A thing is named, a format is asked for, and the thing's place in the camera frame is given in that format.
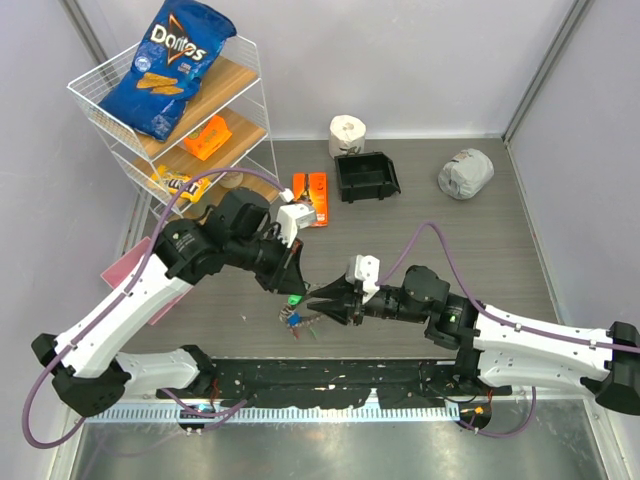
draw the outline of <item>gray wall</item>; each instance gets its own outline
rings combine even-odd
[[[161,0],[80,0],[113,54]],[[206,0],[260,50],[273,133],[326,138],[500,134],[572,0]]]
[[[90,58],[58,2],[27,3],[0,5],[0,465],[11,480],[45,478],[52,455],[28,446],[20,430],[41,370],[31,340],[73,325],[107,293],[99,273],[114,259],[134,199],[65,91],[92,68]],[[59,405],[47,384],[32,422],[40,439],[57,438]]]
[[[639,20],[637,0],[594,2],[513,143],[561,315],[576,326],[640,327]],[[640,419],[618,420],[637,449]]]

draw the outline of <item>orange package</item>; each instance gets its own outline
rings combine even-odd
[[[310,203],[316,209],[318,221],[312,227],[326,227],[329,225],[326,173],[294,173],[293,196],[296,200]]]
[[[185,137],[182,148],[203,162],[231,137],[227,122],[214,115],[205,125],[196,128]]]

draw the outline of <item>wooden floor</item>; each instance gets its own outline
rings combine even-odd
[[[475,198],[456,201],[443,194],[437,175],[463,148],[482,150],[495,176]],[[472,292],[501,309],[555,321],[549,293],[520,202],[515,175],[500,140],[367,140],[367,149],[393,159],[402,194],[383,201],[339,201],[327,142],[277,142],[280,180],[294,172],[329,173],[329,226],[302,232],[302,272],[310,283],[326,283],[344,273],[347,259],[371,254],[381,272],[395,261],[420,222],[438,222],[450,241]],[[400,284],[406,267],[427,265],[461,293],[437,237],[425,231],[405,265],[389,283]],[[212,356],[258,357],[451,357],[424,339],[422,325],[365,319],[360,327],[331,320],[304,332],[300,340],[277,319],[286,298],[263,292],[251,274],[224,269],[203,280],[156,326],[143,328],[127,345],[130,352],[163,352],[197,344]]]

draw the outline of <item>black tray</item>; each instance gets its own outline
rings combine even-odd
[[[382,152],[335,157],[338,189],[343,202],[378,198],[400,193],[393,161]]]

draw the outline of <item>blue chip bag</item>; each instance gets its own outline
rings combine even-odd
[[[144,34],[131,70],[100,107],[164,142],[180,121],[202,76],[236,28],[194,0],[166,0]]]

